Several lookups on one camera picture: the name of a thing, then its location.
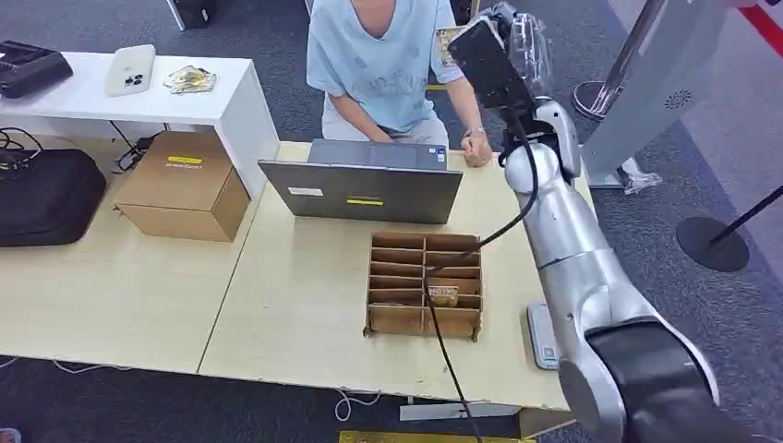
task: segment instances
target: metal pole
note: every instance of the metal pole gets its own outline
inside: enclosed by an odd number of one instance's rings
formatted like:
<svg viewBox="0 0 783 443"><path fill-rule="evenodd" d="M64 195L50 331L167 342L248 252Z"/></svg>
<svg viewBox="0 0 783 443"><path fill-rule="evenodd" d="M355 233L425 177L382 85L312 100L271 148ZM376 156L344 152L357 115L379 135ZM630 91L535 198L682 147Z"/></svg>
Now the metal pole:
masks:
<svg viewBox="0 0 783 443"><path fill-rule="evenodd" d="M734 223L730 224L726 227L723 231L721 231L718 235L716 235L712 240L709 241L709 245L714 246L718 243L720 243L721 240L728 237L729 234L733 233L734 231L737 231L740 229L740 226L745 224L748 220L753 218L756 214L761 212L764 208L771 205L772 202L780 198L780 196L783 196L783 186L779 187L778 189L772 191L772 194L766 196L763 200L758 202L756 206L750 208L747 212L742 214L737 220L734 221Z"/></svg>
<svg viewBox="0 0 783 443"><path fill-rule="evenodd" d="M594 120L604 119L612 103L622 92L622 81L628 72L628 66L653 27L665 2L666 0L644 2L642 12L622 45L620 55L609 70L606 81L586 81L573 90L573 106L582 115Z"/></svg>

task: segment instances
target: silver robotic arm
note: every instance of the silver robotic arm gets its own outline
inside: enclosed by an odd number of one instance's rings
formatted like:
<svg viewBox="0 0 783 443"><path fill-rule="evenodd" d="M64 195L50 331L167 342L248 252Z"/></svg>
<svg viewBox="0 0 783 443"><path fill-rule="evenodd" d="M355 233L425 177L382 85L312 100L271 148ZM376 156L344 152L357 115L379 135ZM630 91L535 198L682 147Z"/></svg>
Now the silver robotic arm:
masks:
<svg viewBox="0 0 783 443"><path fill-rule="evenodd" d="M498 45L499 38L508 42L513 9L501 2L483 14L449 49L479 100L506 121L502 157L520 208L535 199L524 226L560 349L560 385L574 417L596 441L608 443L750 440L717 408L716 378L704 355L629 281L595 214L570 183L580 173L570 117L552 100L533 100ZM530 159L517 148L527 143L526 133L541 128L556 141L530 142Z"/></svg>

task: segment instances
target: cardboard box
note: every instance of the cardboard box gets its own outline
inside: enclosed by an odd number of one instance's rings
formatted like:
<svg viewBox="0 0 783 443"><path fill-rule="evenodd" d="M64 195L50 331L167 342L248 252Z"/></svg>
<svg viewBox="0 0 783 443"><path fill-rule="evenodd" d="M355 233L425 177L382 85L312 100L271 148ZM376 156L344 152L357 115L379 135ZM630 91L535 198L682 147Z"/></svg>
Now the cardboard box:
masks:
<svg viewBox="0 0 783 443"><path fill-rule="evenodd" d="M164 132L114 200L147 235L231 242L250 198L216 134Z"/></svg>
<svg viewBox="0 0 783 443"><path fill-rule="evenodd" d="M427 267L448 264L428 279L444 337L478 340L484 290L481 252L454 261L476 245L474 235L373 233L367 278L365 335L435 335L424 294Z"/></svg>

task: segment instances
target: light blue t-shirt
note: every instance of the light blue t-shirt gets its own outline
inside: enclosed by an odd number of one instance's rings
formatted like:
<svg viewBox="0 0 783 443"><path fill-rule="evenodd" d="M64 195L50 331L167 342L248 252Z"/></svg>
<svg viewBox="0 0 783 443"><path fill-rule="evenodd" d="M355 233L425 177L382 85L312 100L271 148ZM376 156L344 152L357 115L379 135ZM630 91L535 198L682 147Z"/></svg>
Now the light blue t-shirt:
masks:
<svg viewBox="0 0 783 443"><path fill-rule="evenodd" d="M307 84L350 95L379 126L407 132L427 118L429 69L438 82L463 76L440 60L435 30L454 26L449 0L396 0L389 30L376 39L362 28L351 0L316 0L307 42ZM332 108L329 97L324 106Z"/></svg>

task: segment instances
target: person's hand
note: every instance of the person's hand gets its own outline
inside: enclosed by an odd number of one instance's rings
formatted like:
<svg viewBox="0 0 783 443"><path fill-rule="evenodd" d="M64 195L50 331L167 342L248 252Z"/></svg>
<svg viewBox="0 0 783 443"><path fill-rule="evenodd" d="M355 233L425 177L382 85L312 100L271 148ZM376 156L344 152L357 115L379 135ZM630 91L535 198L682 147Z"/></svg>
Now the person's hand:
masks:
<svg viewBox="0 0 783 443"><path fill-rule="evenodd" d="M394 143L394 139L389 137L389 134L386 134L385 132L380 132L380 134L377 134L374 137L368 137L370 141L377 141L379 143Z"/></svg>
<svg viewBox="0 0 783 443"><path fill-rule="evenodd" d="M468 166L477 168L492 160L492 148L489 146L487 134L483 132L470 133L463 138L461 145Z"/></svg>

